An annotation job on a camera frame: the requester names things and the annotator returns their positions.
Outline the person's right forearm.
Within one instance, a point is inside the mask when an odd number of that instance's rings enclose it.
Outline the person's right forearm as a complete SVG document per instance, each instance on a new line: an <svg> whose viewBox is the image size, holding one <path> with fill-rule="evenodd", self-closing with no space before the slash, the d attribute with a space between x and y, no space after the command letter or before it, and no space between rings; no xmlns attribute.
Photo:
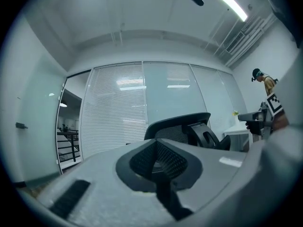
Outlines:
<svg viewBox="0 0 303 227"><path fill-rule="evenodd" d="M281 110L274 116L271 133L283 129L288 125L289 125L289 121L285 115L285 112L284 110Z"/></svg>

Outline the white ceiling air vent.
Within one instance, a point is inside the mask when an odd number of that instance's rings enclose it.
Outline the white ceiling air vent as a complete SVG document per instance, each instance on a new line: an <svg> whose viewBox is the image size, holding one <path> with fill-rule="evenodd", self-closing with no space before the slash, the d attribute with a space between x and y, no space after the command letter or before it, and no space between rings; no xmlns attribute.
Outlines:
<svg viewBox="0 0 303 227"><path fill-rule="evenodd" d="M230 41L230 43L225 48L225 51L228 53L232 53L234 49L239 45L239 43L244 39L245 34L240 31L238 34Z"/></svg>

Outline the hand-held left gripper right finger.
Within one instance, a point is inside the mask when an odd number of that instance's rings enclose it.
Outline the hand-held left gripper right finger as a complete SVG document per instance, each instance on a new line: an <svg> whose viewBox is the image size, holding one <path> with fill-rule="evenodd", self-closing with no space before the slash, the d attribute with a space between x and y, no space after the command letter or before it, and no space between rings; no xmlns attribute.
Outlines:
<svg viewBox="0 0 303 227"><path fill-rule="evenodd" d="M231 182L246 156L166 139L156 143L157 161L162 168L156 206L161 214L203 210Z"/></svg>

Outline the white desk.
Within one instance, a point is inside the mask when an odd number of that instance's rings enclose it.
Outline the white desk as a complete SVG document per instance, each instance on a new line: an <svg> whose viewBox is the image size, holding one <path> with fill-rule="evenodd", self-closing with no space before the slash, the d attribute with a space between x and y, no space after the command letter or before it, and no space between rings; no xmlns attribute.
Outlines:
<svg viewBox="0 0 303 227"><path fill-rule="evenodd" d="M249 151L250 146L253 143L253 136L251 132L246 128L245 122L240 122L234 126L228 128L223 132L224 136L237 136L237 140L232 140L230 150L231 151ZM247 135L247 139L241 141L241 135Z"/></svg>

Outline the black office chair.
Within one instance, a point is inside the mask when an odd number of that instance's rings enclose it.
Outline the black office chair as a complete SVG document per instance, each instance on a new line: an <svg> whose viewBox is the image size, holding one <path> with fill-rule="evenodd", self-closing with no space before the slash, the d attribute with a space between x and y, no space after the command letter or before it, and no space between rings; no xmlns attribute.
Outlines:
<svg viewBox="0 0 303 227"><path fill-rule="evenodd" d="M177 191L191 188L201 176L203 167L195 156L188 152L178 153L159 140L169 139L195 147L229 150L230 137L218 140L207 126L210 116L210 113L194 113L153 123L144 138L156 141L130 159L131 170L155 184L158 201L175 220L193 213L181 205Z"/></svg>

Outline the black metal railing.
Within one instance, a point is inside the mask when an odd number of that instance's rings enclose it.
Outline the black metal railing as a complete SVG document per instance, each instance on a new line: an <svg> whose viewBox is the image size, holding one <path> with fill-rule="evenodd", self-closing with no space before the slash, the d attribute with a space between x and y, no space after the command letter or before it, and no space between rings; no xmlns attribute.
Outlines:
<svg viewBox="0 0 303 227"><path fill-rule="evenodd" d="M80 157L79 133L77 130L60 131L57 130L57 153L60 163Z"/></svg>

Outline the long ceiling light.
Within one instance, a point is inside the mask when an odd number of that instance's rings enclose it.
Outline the long ceiling light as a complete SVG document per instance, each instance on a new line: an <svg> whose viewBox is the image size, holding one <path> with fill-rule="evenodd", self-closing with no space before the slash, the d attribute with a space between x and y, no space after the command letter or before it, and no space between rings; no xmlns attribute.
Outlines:
<svg viewBox="0 0 303 227"><path fill-rule="evenodd" d="M227 4L239 17L242 22L245 22L248 18L248 15L242 9L242 7L235 0L222 0Z"/></svg>

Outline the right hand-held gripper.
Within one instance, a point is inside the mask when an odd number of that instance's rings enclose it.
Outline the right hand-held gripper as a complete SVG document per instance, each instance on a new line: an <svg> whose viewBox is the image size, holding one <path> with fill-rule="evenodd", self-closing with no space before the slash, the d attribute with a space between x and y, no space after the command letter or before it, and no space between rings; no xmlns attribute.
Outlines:
<svg viewBox="0 0 303 227"><path fill-rule="evenodd" d="M243 122L261 121L263 126L261 129L262 136L270 136L276 129L282 112L283 108L280 101L275 93L271 93L261 103L260 112L239 114L238 120Z"/></svg>

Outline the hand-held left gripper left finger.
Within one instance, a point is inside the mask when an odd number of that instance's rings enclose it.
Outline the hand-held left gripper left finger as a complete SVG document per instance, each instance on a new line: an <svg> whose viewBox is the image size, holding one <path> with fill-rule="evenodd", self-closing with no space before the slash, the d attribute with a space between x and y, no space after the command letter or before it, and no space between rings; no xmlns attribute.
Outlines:
<svg viewBox="0 0 303 227"><path fill-rule="evenodd" d="M20 192L47 227L163 227L174 218L155 193L128 188L116 173L118 159L143 145L133 143L93 155L48 184L37 198Z"/></svg>

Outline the white window blinds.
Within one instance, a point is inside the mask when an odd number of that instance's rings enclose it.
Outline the white window blinds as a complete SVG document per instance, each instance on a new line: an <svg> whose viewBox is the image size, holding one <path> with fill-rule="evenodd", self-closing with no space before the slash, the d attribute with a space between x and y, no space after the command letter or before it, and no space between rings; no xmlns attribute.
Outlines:
<svg viewBox="0 0 303 227"><path fill-rule="evenodd" d="M148 126L164 119L210 113L218 139L246 113L232 74L197 65L143 61L93 69L80 114L84 159L141 141Z"/></svg>

